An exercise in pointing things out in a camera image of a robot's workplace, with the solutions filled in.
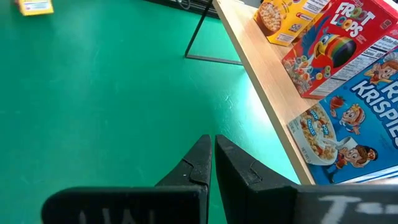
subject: small box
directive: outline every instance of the small box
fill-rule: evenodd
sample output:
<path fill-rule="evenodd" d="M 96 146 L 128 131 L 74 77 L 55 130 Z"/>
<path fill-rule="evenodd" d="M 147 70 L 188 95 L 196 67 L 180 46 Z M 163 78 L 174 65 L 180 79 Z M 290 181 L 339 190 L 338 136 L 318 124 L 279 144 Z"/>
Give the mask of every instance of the small box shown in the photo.
<path fill-rule="evenodd" d="M 398 49 L 289 123 L 316 184 L 398 175 Z"/>
<path fill-rule="evenodd" d="M 398 45 L 392 0 L 341 0 L 282 59 L 302 97 L 322 99 Z"/>
<path fill-rule="evenodd" d="M 51 0 L 17 0 L 16 3 L 24 16 L 54 13 Z"/>
<path fill-rule="evenodd" d="M 329 0 L 264 0 L 254 20 L 273 44 L 288 46 Z"/>

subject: rice krispies box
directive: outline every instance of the rice krispies box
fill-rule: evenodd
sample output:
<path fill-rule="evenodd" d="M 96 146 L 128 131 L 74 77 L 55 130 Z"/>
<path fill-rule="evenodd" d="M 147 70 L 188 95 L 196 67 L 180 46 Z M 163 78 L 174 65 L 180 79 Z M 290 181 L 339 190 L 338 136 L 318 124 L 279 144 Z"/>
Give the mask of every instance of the rice krispies box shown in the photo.
<path fill-rule="evenodd" d="M 316 184 L 398 175 L 398 49 L 289 123 Z"/>

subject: yellow cereal box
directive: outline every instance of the yellow cereal box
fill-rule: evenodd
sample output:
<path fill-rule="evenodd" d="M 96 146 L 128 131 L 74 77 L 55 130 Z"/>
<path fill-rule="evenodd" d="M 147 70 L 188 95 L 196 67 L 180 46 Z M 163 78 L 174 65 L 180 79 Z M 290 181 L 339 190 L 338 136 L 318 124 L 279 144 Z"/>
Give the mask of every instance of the yellow cereal box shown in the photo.
<path fill-rule="evenodd" d="M 254 20 L 273 44 L 288 46 L 330 0 L 264 0 Z"/>
<path fill-rule="evenodd" d="M 24 16 L 54 13 L 51 0 L 17 0 Z"/>

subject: wooden board edge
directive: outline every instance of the wooden board edge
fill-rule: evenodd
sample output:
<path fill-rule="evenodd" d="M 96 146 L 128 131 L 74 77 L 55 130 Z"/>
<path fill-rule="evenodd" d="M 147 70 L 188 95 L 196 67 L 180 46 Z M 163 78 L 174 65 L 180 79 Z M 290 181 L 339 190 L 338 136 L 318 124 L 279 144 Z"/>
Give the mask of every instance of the wooden board edge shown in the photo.
<path fill-rule="evenodd" d="M 241 59 L 242 64 L 249 75 L 249 78 L 252 81 L 254 89 L 259 95 L 261 103 L 268 114 L 268 117 L 279 137 L 280 142 L 282 143 L 283 148 L 285 149 L 285 152 L 297 174 L 298 179 L 300 180 L 301 184 L 315 184 L 315 181 L 307 167 L 307 164 L 305 163 L 304 159 L 301 156 L 301 153 L 297 149 L 295 142 L 293 140 L 291 141 L 288 137 L 288 134 L 290 133 L 285 132 L 284 127 L 280 123 L 274 109 L 272 108 L 271 103 L 268 100 L 267 95 L 264 93 L 262 86 L 257 79 L 257 76 L 252 69 L 248 58 L 244 54 L 243 48 L 239 44 L 238 38 L 235 36 L 232 27 L 230 26 L 223 10 L 221 9 L 220 3 L 218 2 L 218 0 L 214 0 L 213 5 L 217 10 L 218 16 L 220 17 L 225 27 L 225 30 L 227 31 L 229 38 L 231 39 L 234 48 L 237 51 L 239 58 Z"/>

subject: red cereal box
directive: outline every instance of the red cereal box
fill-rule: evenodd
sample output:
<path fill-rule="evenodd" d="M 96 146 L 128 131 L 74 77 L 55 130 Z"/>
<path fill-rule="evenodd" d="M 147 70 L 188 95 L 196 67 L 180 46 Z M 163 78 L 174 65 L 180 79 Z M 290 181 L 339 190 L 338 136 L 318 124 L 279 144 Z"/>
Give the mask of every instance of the red cereal box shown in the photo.
<path fill-rule="evenodd" d="M 340 0 L 282 59 L 302 97 L 322 99 L 398 45 L 392 0 Z"/>

